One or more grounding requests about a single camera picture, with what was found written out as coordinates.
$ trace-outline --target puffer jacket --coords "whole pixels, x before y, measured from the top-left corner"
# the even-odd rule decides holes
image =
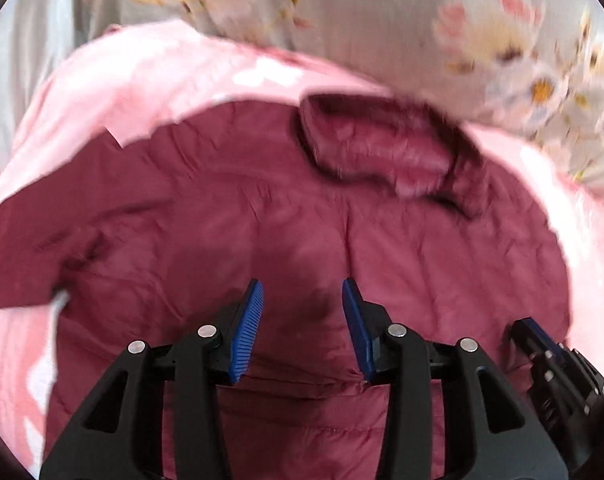
[[[265,307],[253,358],[220,391],[235,478],[374,478],[387,389],[357,369],[348,276],[394,321],[449,344],[472,336],[505,371],[513,320],[533,316],[556,340],[569,327],[543,211],[460,129],[409,101],[231,102],[124,149],[105,132],[0,205],[0,307],[70,292],[47,449],[128,342],[174,342],[255,277]],[[440,408],[434,431],[437,472]]]

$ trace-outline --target pink fabric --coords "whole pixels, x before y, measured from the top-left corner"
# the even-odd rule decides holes
[[[73,54],[35,96],[0,176],[0,202],[69,160],[104,127],[121,144],[211,104],[256,97],[296,104],[309,91],[384,94],[326,62],[206,38],[181,22],[114,32]],[[559,179],[541,153],[498,130],[467,125],[549,215],[571,277],[571,344],[604,373],[604,208]],[[0,310],[0,435],[39,471],[55,309]]]

